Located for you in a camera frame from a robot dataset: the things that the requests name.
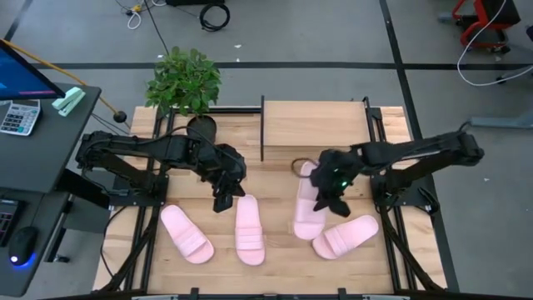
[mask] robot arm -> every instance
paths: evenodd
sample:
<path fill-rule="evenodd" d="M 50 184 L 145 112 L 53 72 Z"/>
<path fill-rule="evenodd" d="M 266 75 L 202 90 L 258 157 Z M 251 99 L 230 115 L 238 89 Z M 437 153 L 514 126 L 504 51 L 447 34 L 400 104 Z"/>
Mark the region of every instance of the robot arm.
<path fill-rule="evenodd" d="M 213 210 L 217 213 L 232 206 L 232 196 L 245 195 L 240 184 L 246 177 L 244 157 L 226 144 L 211 145 L 184 135 L 149 139 L 93 132 L 83 136 L 76 156 L 79 168 L 105 168 L 126 179 L 137 192 L 150 194 L 157 192 L 157 177 L 160 175 L 137 170 L 117 155 L 153 158 L 162 166 L 195 172 L 203 182 L 212 185 Z"/>
<path fill-rule="evenodd" d="M 332 212 L 347 217 L 350 209 L 341 200 L 344 190 L 353 184 L 358 174 L 373 176 L 381 199 L 376 205 L 391 205 L 386 200 L 397 195 L 411 183 L 450 165 L 474 166 L 484 156 L 470 134 L 450 132 L 418 141 L 391 144 L 365 142 L 352 145 L 349 152 L 329 149 L 319 157 L 319 165 L 311 172 L 311 184 L 319 190 L 315 211 L 329 207 Z M 391 169 L 394 163 L 418 159 L 403 170 Z"/>

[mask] monitor screen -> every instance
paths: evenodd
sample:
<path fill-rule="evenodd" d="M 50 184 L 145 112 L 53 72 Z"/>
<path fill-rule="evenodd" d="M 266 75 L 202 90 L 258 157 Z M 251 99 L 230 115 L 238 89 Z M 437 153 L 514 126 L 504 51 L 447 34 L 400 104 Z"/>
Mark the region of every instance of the monitor screen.
<path fill-rule="evenodd" d="M 0 100 L 64 97 L 58 87 L 24 58 L 0 43 Z"/>

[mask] pink slide sandal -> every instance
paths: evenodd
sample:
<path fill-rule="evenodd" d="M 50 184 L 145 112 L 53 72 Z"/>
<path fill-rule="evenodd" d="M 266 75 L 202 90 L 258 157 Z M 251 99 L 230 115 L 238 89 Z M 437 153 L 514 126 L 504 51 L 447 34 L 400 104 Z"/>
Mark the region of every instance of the pink slide sandal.
<path fill-rule="evenodd" d="M 300 174 L 309 176 L 316 166 L 312 162 L 305 162 L 301 166 Z M 300 179 L 300 187 L 296 196 L 296 212 L 294 216 L 294 234 L 305 240 L 318 237 L 326 226 L 326 209 L 314 212 L 318 188 L 311 185 L 311 179 Z"/>
<path fill-rule="evenodd" d="M 265 243 L 259 220 L 259 205 L 252 195 L 237 201 L 235 221 L 235 248 L 243 263 L 258 266 L 265 261 Z"/>
<path fill-rule="evenodd" d="M 378 229 L 374 217 L 368 215 L 358 217 L 326 230 L 313 240 L 313 248 L 322 258 L 339 258 L 372 238 Z"/>
<path fill-rule="evenodd" d="M 205 263 L 215 254 L 211 242 L 176 205 L 165 207 L 161 212 L 161 220 L 174 245 L 188 262 Z"/>

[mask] black pot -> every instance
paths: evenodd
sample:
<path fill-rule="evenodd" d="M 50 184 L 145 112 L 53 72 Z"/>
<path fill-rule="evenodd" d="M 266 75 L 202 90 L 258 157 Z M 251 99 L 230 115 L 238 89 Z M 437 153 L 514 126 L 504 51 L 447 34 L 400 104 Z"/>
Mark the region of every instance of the black pot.
<path fill-rule="evenodd" d="M 202 138 L 198 135 L 207 138 L 211 143 L 215 143 L 217 137 L 217 123 L 212 117 L 209 116 L 196 116 L 187 123 L 187 126 L 193 128 L 187 128 L 187 135 L 193 138 Z"/>

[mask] wooden tabletop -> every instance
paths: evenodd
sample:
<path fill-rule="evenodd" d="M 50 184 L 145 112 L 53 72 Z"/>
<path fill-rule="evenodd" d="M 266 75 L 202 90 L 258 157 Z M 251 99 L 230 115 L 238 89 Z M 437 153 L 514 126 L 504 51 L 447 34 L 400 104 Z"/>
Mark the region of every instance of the wooden tabletop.
<path fill-rule="evenodd" d="M 387 139 L 394 143 L 410 140 L 402 107 L 382 107 Z M 150 138 L 155 111 L 137 107 L 132 122 L 132 134 Z M 309 242 L 292 234 L 292 219 L 298 178 L 290 172 L 293 158 L 317 158 L 324 147 L 265 147 L 265 161 L 260 161 L 260 115 L 211 115 L 217 121 L 217 143 L 228 143 L 243 155 L 247 164 L 247 178 L 242 186 L 259 200 L 261 222 L 266 243 L 266 261 L 259 267 L 240 262 L 234 241 L 235 208 L 225 212 L 212 211 L 212 189 L 189 171 L 171 170 L 167 205 L 175 204 L 207 235 L 215 248 L 214 257 L 202 265 L 194 265 L 182 258 L 172 244 L 166 229 L 159 223 L 148 286 L 149 293 L 391 293 L 391 275 L 386 258 L 385 240 L 380 232 L 354 251 L 335 261 L 318 257 Z M 312 122 L 303 118 L 302 122 Z M 175 126 L 185 125 L 187 119 L 177 117 Z M 353 143 L 369 141 L 366 126 L 353 134 Z M 136 168 L 146 167 L 146 159 L 128 157 Z M 358 176 L 353 187 L 346 190 L 344 199 L 351 209 L 348 218 L 328 213 L 326 228 L 362 215 L 379 219 L 371 199 L 369 178 Z M 117 216 L 107 230 L 103 254 L 111 270 L 116 272 L 129 254 L 137 217 L 136 207 L 128 207 Z M 413 255 L 432 279 L 446 285 L 440 255 L 430 217 L 413 207 L 402 209 L 409 246 Z M 142 261 L 138 260 L 134 287 L 139 286 Z M 406 285 L 400 253 L 396 250 L 402 286 Z M 110 279 L 102 262 L 98 267 L 94 288 L 102 287 Z"/>
<path fill-rule="evenodd" d="M 350 146 L 368 126 L 362 102 L 265 101 L 264 109 L 266 146 Z"/>

